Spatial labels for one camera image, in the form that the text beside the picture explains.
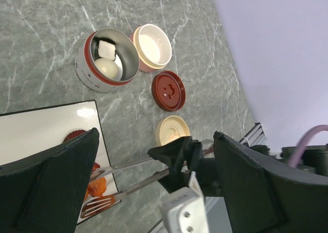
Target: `red lid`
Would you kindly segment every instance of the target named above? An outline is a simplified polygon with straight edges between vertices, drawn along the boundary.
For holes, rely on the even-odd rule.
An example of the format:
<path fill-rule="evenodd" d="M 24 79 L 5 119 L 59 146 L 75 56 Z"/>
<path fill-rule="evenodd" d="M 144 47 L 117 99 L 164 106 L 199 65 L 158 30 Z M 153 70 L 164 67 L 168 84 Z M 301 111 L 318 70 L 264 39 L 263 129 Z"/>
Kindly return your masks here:
<path fill-rule="evenodd" d="M 163 71 L 154 78 L 152 93 L 157 105 L 168 112 L 181 109 L 186 101 L 185 87 L 171 71 Z"/>

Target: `white sugar cube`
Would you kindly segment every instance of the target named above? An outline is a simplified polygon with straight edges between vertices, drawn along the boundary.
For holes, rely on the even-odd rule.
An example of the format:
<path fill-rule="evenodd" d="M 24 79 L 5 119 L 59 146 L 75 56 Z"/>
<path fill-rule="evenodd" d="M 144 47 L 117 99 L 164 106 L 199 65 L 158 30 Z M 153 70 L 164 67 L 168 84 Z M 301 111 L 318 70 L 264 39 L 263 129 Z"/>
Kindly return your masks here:
<path fill-rule="evenodd" d="M 106 41 L 100 40 L 98 54 L 102 58 L 106 58 L 109 60 L 115 60 L 115 56 L 116 56 L 115 45 L 108 43 Z"/>

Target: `marble surface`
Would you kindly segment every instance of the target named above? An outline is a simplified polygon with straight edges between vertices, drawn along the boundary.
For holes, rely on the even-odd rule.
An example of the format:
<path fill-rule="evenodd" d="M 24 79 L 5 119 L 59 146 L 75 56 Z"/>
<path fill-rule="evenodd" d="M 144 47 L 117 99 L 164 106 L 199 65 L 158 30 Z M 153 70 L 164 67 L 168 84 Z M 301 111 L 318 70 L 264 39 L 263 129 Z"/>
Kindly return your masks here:
<path fill-rule="evenodd" d="M 139 72 L 111 93 L 85 87 L 74 57 L 87 36 L 112 28 L 129 35 L 153 23 L 169 36 L 166 67 L 183 80 L 187 101 L 175 115 L 194 138 L 215 130 L 239 139 L 253 119 L 212 0 L 0 0 L 0 112 L 96 99 L 112 164 L 144 157 L 157 123 L 170 115 L 151 95 L 154 74 Z M 119 189 L 162 169 L 156 162 L 117 175 Z M 147 232 L 159 219 L 158 183 L 77 226 L 76 232 Z"/>

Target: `red and white tin can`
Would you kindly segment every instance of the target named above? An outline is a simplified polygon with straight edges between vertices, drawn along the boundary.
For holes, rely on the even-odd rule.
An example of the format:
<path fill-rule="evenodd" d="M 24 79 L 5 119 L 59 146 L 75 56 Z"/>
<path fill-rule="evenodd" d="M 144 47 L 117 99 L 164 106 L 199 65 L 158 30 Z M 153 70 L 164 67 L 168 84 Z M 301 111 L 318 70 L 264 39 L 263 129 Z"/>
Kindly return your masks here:
<path fill-rule="evenodd" d="M 114 62 L 122 70 L 120 80 L 106 77 L 96 66 L 91 51 L 91 42 L 94 38 L 106 38 L 115 43 L 116 60 Z M 99 92 L 108 92 L 116 87 L 128 84 L 137 74 L 138 68 L 139 57 L 133 43 L 127 36 L 112 29 L 92 33 L 75 57 L 75 69 L 80 80 L 89 88 Z"/>

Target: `white wall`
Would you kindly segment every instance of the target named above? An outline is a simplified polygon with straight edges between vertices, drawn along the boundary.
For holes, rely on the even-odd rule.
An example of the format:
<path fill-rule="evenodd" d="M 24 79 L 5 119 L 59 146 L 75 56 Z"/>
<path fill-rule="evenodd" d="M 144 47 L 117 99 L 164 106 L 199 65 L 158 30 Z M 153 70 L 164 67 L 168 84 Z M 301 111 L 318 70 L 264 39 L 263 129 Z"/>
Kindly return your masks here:
<path fill-rule="evenodd" d="M 293 146 L 328 124 L 328 0 L 215 0 L 267 143 Z M 312 144 L 328 143 L 328 133 Z"/>

